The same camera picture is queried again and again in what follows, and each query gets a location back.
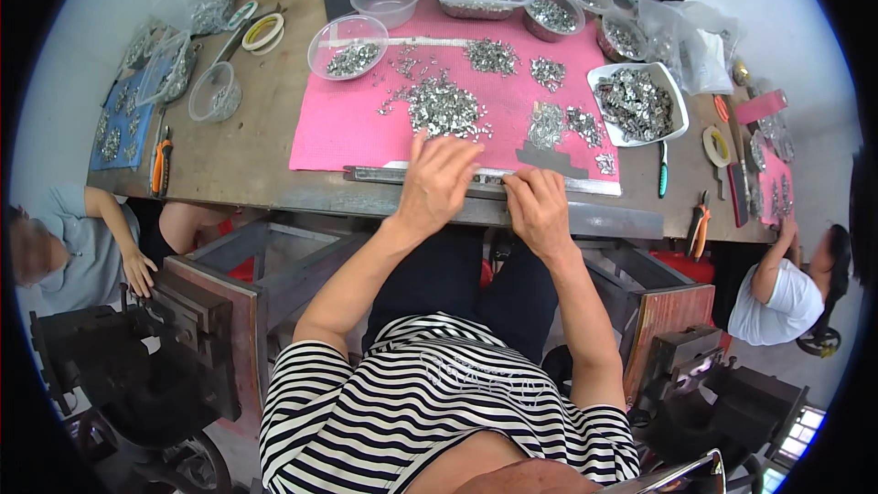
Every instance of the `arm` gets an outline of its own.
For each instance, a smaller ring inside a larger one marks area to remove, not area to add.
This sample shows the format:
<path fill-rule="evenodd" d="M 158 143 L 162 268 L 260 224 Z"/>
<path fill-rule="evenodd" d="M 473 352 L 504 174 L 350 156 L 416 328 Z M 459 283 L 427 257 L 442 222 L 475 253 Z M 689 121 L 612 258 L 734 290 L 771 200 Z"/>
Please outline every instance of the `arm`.
<path fill-rule="evenodd" d="M 607 310 L 570 238 L 564 176 L 527 169 L 504 176 L 503 181 L 513 229 L 543 260 L 557 290 L 573 357 L 571 401 L 579 408 L 607 404 L 624 410 L 621 357 Z"/>
<path fill-rule="evenodd" d="M 345 358 L 345 336 L 368 310 L 402 258 L 439 231 L 464 207 L 466 188 L 485 147 L 456 137 L 425 145 L 427 131 L 412 141 L 400 207 L 369 242 L 329 278 L 296 324 L 292 340 L 316 339 Z"/>
<path fill-rule="evenodd" d="M 85 188 L 83 196 L 85 215 L 103 219 L 122 252 L 122 268 L 125 271 L 128 284 L 137 295 L 149 297 L 149 287 L 154 285 L 152 277 L 149 276 L 149 269 L 158 271 L 159 268 L 137 247 L 137 241 L 131 234 L 128 220 L 122 213 L 122 207 L 118 205 L 116 197 L 104 189 L 90 187 Z"/>
<path fill-rule="evenodd" d="M 750 292 L 757 301 L 768 303 L 774 292 L 777 274 L 784 254 L 798 233 L 799 226 L 790 218 L 784 218 L 781 224 L 781 236 L 774 246 L 763 256 L 762 261 L 750 280 Z"/>

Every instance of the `orange-handled pliers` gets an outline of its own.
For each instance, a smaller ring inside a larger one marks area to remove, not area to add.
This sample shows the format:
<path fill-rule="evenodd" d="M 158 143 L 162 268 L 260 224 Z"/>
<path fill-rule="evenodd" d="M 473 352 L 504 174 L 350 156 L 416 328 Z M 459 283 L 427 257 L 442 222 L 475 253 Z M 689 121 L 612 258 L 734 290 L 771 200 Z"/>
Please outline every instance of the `orange-handled pliers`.
<path fill-rule="evenodd" d="M 689 235 L 686 237 L 686 256 L 692 256 L 695 261 L 701 258 L 704 243 L 708 240 L 709 203 L 710 192 L 705 191 L 701 194 L 701 203 L 692 210 L 692 225 L 689 225 Z"/>
<path fill-rule="evenodd" d="M 170 128 L 162 129 L 164 137 L 159 136 L 159 145 L 155 148 L 155 165 L 149 188 L 153 196 L 164 196 L 168 192 L 168 173 L 170 171 L 170 151 L 174 146 L 170 143 Z"/>

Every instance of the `black pants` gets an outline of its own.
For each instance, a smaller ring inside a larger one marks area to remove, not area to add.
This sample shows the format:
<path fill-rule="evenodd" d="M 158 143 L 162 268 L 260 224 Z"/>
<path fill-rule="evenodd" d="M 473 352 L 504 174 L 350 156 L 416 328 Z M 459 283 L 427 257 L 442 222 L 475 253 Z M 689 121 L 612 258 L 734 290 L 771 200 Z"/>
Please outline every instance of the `black pants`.
<path fill-rule="evenodd" d="M 509 259 L 480 290 L 484 235 L 483 228 L 449 225 L 403 259 L 372 303 L 364 353 L 392 320 L 444 311 L 484 324 L 538 365 L 557 307 L 549 270 L 516 237 Z"/>
<path fill-rule="evenodd" d="M 717 328 L 729 332 L 731 310 L 738 301 L 738 291 L 750 268 L 758 264 L 771 248 L 767 245 L 741 243 L 715 244 L 710 249 L 714 266 L 713 310 L 710 313 Z"/>

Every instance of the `white shirt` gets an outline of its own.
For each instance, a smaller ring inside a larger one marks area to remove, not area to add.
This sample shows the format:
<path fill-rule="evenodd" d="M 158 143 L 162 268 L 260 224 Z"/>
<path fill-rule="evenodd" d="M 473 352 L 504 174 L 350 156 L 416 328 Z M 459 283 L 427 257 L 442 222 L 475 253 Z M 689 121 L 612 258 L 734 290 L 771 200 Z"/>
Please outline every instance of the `white shirt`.
<path fill-rule="evenodd" d="M 440 312 L 388 324 L 357 368 L 320 341 L 284 349 L 262 417 L 262 484 L 272 494 L 399 494 L 479 431 L 603 485 L 639 471 L 622 411 L 577 408 L 486 326 Z"/>
<path fill-rule="evenodd" d="M 753 297 L 750 281 L 759 264 L 750 268 L 729 316 L 729 334 L 751 346 L 774 346 L 792 341 L 818 322 L 824 311 L 818 285 L 789 259 L 778 266 L 768 303 Z"/>

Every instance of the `wooden table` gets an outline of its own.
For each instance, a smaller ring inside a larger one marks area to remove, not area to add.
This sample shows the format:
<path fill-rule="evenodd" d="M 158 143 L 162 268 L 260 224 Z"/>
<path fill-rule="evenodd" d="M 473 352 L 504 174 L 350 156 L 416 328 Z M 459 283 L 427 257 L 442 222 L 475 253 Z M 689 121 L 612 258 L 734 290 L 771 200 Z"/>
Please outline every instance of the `wooden table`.
<path fill-rule="evenodd" d="M 287 169 L 290 151 L 309 68 L 306 51 L 313 35 L 326 24 L 323 0 L 258 0 L 280 3 L 287 20 L 278 48 L 257 57 L 238 49 L 230 60 L 244 92 L 236 113 L 223 123 L 195 123 L 188 113 L 189 94 L 167 107 L 163 124 L 170 126 L 174 150 L 171 156 L 168 198 L 190 202 L 225 203 L 264 209 L 286 209 L 337 215 L 384 216 L 399 202 L 397 186 L 345 181 L 340 172 L 294 172 Z M 219 53 L 227 34 L 199 39 L 203 49 L 192 75 L 194 82 Z M 669 184 L 658 199 L 659 147 L 646 145 L 620 149 L 621 197 L 568 193 L 579 214 L 593 213 L 590 225 L 617 222 L 615 209 L 646 210 L 664 215 L 664 236 L 684 238 L 692 208 L 701 192 L 711 192 L 712 219 L 708 238 L 744 242 L 769 242 L 773 234 L 757 220 L 735 227 L 730 201 L 718 198 L 713 166 L 701 145 L 705 127 L 716 125 L 731 145 L 729 126 L 722 123 L 710 95 L 686 98 L 690 125 L 687 133 L 670 142 Z M 155 140 L 158 118 L 154 115 L 147 136 Z M 149 159 L 147 149 L 136 171 L 89 172 L 88 184 L 116 194 L 147 196 Z M 502 201 L 467 198 L 455 218 L 462 223 L 509 225 Z M 577 234 L 590 232 L 586 225 Z M 616 229 L 618 236 L 637 237 L 637 230 Z"/>

